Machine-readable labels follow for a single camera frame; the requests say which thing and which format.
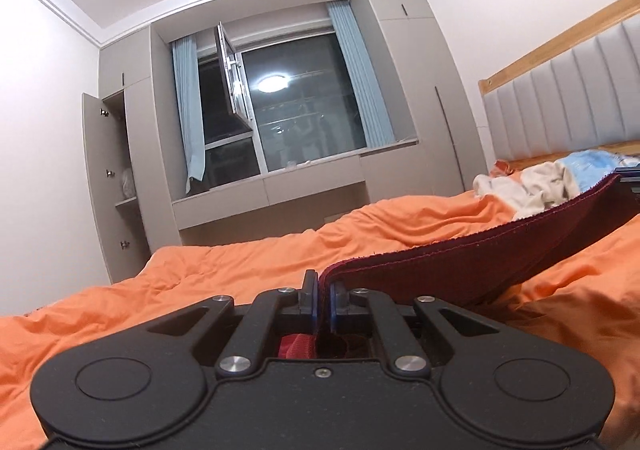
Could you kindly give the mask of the open wardrobe door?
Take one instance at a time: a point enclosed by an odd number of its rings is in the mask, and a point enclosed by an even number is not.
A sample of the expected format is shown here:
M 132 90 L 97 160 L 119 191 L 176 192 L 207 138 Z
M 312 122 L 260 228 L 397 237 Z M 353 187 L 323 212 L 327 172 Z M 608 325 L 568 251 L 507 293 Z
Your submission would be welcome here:
M 89 195 L 108 277 L 137 275 L 151 256 L 136 191 L 132 187 L 122 92 L 105 100 L 81 97 Z

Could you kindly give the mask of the left light blue curtain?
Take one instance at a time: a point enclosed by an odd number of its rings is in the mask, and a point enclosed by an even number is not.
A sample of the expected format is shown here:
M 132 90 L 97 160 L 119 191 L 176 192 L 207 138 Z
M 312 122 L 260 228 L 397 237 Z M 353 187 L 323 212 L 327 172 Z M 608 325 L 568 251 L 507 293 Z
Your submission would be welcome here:
M 171 43 L 171 54 L 186 158 L 186 193 L 190 193 L 192 183 L 202 182 L 205 173 L 204 124 L 195 36 L 186 36 Z

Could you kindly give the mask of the orange bed duvet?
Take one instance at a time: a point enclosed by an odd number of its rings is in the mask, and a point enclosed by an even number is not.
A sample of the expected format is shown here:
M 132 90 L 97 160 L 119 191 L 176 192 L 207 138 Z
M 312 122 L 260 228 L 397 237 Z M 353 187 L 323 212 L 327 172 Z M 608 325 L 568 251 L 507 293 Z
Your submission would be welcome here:
M 302 282 L 306 270 L 402 251 L 504 225 L 498 197 L 404 196 L 352 211 L 319 230 L 215 247 L 165 247 L 143 271 L 1 320 L 1 444 L 35 449 L 46 436 L 29 400 L 41 364 L 62 350 L 206 297 L 250 303 Z M 611 373 L 614 408 L 602 433 L 612 449 L 639 444 L 639 225 L 628 222 L 580 253 L 515 285 L 484 314 L 593 355 Z

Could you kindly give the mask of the light blue garment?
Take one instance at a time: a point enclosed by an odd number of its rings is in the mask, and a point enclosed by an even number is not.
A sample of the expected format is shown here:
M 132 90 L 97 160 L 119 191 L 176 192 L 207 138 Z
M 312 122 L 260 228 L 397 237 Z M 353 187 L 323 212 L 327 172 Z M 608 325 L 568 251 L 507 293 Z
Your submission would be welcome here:
M 584 193 L 610 173 L 614 173 L 616 168 L 637 168 L 639 166 L 639 157 L 602 150 L 585 150 L 570 153 L 562 157 L 560 162 L 570 170 L 576 180 L 579 191 Z

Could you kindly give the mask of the cream beige garment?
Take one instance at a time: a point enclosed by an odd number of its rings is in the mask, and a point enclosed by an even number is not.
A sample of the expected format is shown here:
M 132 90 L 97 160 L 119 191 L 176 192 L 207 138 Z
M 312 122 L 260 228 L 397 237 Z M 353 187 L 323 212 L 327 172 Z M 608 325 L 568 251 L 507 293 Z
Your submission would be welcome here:
M 582 193 L 573 173 L 560 161 L 527 167 L 514 176 L 478 175 L 473 191 L 478 197 L 501 199 L 514 210 L 514 220 L 538 215 Z

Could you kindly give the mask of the right light blue curtain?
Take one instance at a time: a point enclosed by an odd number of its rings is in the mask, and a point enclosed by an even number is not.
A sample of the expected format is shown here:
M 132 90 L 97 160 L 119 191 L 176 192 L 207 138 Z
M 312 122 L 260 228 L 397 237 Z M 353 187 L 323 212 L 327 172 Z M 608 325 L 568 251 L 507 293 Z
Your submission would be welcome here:
M 326 7 L 352 83 L 367 147 L 387 147 L 395 142 L 393 126 L 352 6 L 347 0 L 336 0 Z

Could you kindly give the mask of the dark red long-sleeve sweater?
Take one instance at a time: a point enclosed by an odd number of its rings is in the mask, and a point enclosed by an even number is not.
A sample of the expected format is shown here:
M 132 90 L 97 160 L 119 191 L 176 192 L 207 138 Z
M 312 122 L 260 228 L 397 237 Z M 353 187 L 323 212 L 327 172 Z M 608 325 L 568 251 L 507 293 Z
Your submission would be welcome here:
M 339 262 L 320 277 L 323 332 L 338 282 L 398 303 L 434 295 L 611 362 L 620 337 L 639 332 L 639 202 L 613 173 L 531 218 Z

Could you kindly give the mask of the open window sash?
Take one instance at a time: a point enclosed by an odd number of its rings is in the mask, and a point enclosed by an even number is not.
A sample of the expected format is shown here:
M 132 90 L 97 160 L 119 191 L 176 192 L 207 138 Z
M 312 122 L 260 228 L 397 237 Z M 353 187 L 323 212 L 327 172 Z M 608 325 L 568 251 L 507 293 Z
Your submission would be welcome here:
M 216 50 L 222 80 L 224 80 L 224 94 L 229 105 L 229 112 L 239 118 L 248 128 L 253 128 L 253 118 L 248 103 L 244 67 L 241 57 L 233 46 L 224 24 L 219 23 L 215 28 Z

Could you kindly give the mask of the grey built-in wardrobe unit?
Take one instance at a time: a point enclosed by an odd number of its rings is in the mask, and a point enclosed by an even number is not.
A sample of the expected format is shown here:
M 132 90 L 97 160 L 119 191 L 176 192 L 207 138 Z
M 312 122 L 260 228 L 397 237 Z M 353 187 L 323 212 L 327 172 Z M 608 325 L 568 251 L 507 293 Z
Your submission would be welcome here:
M 427 0 L 217 0 L 99 54 L 150 248 L 313 228 L 487 167 Z

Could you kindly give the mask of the light blue curtain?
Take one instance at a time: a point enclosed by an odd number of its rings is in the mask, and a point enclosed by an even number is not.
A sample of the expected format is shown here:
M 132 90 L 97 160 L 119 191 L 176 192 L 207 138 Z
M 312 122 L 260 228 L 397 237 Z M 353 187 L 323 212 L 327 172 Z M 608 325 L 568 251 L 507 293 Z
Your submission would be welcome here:
M 186 158 L 186 193 L 190 193 L 192 183 L 202 182 L 205 173 L 204 124 L 195 36 L 186 36 L 171 43 L 171 54 Z
M 347 0 L 336 0 L 326 7 L 352 83 L 367 147 L 387 147 L 395 142 L 393 126 L 352 6 Z

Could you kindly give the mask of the grey padded wooden headboard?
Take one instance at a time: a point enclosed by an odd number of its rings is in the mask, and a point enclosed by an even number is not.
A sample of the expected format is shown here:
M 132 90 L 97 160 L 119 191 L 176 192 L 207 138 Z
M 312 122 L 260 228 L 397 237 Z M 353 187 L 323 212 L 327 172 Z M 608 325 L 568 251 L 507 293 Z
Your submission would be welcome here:
M 495 156 L 639 150 L 639 0 L 617 0 L 478 83 Z

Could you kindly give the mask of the large window glass pane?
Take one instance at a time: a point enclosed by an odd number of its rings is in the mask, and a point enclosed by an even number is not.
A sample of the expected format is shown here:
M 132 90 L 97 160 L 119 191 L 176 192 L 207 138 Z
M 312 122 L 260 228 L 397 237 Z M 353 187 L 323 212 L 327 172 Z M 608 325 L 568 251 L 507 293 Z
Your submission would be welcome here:
M 268 170 L 366 146 L 333 32 L 264 46 L 242 58 Z

